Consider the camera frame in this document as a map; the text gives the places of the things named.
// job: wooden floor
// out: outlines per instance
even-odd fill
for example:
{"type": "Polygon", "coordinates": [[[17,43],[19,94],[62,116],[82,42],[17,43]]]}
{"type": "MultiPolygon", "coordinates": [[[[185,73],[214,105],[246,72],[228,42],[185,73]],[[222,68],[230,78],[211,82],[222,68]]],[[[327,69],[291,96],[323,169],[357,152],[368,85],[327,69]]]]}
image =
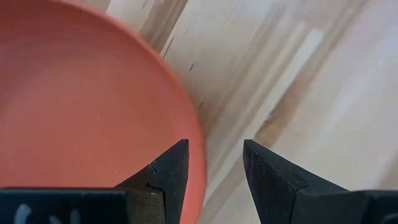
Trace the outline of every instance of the wooden floor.
{"type": "Polygon", "coordinates": [[[177,74],[207,142],[199,223],[259,223],[252,139],[349,189],[398,188],[395,0],[81,0],[177,74]]]}

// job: light wood surface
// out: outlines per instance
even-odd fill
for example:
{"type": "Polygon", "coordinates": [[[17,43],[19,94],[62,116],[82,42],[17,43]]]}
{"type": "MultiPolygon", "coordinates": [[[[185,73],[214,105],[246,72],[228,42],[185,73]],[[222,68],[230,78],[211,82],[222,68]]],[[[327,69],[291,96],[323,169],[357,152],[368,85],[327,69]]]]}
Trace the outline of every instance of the light wood surface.
{"type": "Polygon", "coordinates": [[[197,108],[208,163],[199,223],[259,223],[245,138],[349,189],[398,187],[397,1],[85,4],[146,39],[197,108]]]}

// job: black tool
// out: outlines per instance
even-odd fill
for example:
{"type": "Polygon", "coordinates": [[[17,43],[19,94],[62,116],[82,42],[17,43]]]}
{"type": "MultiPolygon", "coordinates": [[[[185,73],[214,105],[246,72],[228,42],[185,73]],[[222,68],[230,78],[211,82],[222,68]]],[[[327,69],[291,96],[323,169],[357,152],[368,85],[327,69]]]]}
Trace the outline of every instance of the black tool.
{"type": "Polygon", "coordinates": [[[251,140],[243,159],[262,224],[398,223],[398,191],[350,192],[251,140]]]}
{"type": "Polygon", "coordinates": [[[2,189],[0,223],[179,224],[188,157],[181,140],[112,189],[2,189]]]}

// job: orange plate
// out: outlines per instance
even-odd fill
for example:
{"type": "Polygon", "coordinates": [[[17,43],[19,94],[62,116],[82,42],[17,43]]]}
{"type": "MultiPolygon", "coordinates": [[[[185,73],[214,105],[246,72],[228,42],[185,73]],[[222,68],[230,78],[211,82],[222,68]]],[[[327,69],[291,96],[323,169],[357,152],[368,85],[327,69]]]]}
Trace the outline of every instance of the orange plate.
{"type": "Polygon", "coordinates": [[[0,3],[0,186],[112,187],[190,143],[181,223],[205,192],[197,115],[161,58],[110,18],[54,1],[0,3]]]}

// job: orange bowl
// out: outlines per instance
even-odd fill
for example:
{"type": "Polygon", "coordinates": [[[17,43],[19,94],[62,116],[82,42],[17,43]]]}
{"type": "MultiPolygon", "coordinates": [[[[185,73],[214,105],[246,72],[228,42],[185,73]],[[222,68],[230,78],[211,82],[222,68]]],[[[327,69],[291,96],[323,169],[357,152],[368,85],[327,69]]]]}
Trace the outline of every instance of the orange bowl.
{"type": "Polygon", "coordinates": [[[0,3],[0,186],[113,187],[190,145],[181,223],[195,223],[205,153],[162,59],[110,18],[55,1],[0,3]]]}

